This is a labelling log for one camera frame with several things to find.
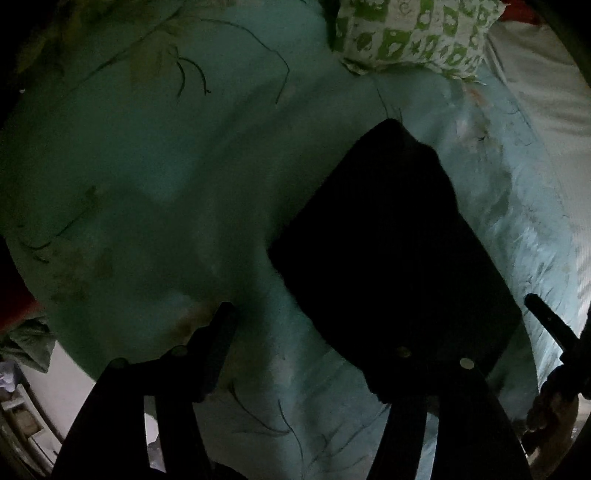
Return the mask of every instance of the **metal rivet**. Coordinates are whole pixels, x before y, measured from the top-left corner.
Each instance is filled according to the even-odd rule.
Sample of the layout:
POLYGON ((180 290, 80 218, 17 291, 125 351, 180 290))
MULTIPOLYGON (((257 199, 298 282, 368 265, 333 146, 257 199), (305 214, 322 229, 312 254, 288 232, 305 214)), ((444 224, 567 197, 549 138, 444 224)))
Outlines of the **metal rivet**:
POLYGON ((474 362, 469 358, 462 358, 460 360, 460 367, 465 368, 466 370, 472 370, 475 366, 474 362))
POLYGON ((406 348, 405 346, 399 346, 396 349, 396 354, 400 357, 400 358, 408 358, 410 357, 413 353, 406 348))
POLYGON ((176 346, 170 351, 170 355, 175 357, 187 356, 188 353, 189 350, 184 345, 176 346))

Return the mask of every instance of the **green cloth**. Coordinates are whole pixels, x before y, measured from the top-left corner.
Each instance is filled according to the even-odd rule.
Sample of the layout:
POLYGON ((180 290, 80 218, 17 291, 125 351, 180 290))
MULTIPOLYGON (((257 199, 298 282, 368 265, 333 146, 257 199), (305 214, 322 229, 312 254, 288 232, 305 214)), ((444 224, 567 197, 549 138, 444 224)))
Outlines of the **green cloth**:
POLYGON ((0 356, 46 374, 56 344, 46 321, 45 317, 25 320, 0 336, 0 356))
POLYGON ((475 80, 504 10, 497 0, 343 0, 333 49, 355 73, 409 63, 475 80))

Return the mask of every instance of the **mattress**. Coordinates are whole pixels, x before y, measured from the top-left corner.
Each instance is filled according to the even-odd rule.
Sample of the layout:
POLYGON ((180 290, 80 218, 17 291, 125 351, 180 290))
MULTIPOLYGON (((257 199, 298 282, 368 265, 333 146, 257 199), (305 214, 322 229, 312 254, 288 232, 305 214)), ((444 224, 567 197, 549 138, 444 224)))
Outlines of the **mattress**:
POLYGON ((493 26, 486 62, 515 95, 543 140, 560 188, 576 249, 579 334, 591 302, 591 89, 549 25, 493 26))

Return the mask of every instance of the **pillowcase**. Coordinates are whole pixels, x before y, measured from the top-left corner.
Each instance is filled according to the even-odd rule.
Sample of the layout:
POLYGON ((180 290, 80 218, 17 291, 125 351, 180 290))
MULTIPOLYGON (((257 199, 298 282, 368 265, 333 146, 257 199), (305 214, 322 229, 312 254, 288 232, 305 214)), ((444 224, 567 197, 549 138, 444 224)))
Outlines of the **pillowcase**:
POLYGON ((504 10, 498 0, 342 0, 333 50, 355 73, 402 63, 476 80, 504 10))

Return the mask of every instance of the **bed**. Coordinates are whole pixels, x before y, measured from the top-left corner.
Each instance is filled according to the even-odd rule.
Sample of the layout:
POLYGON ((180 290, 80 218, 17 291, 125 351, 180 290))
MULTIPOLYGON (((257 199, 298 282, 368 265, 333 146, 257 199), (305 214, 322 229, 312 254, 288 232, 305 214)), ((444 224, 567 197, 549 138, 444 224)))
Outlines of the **bed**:
MULTIPOLYGON (((160 2, 135 29, 97 27, 22 95, 2 136, 1 231, 66 351, 96 378, 112 358, 145 361, 186 341, 230 300, 241 327, 219 389, 195 408, 209 456, 248 478, 365 476, 388 407, 314 330, 267 248, 353 143, 392 117, 435 148, 522 308, 489 382, 524 419, 559 351, 523 297, 538 293, 579 332, 590 293, 578 170, 589 119, 571 111, 553 124, 541 107, 535 65, 548 52, 533 47, 547 27, 496 27, 490 67, 467 84, 411 67, 352 76, 311 1, 179 17, 182 5, 160 2), (531 70, 511 63, 515 45, 531 70)), ((565 61, 548 66, 556 82, 576 73, 565 61)), ((564 95, 588 103, 574 82, 564 95)), ((419 478, 436 431, 431 416, 419 478)))

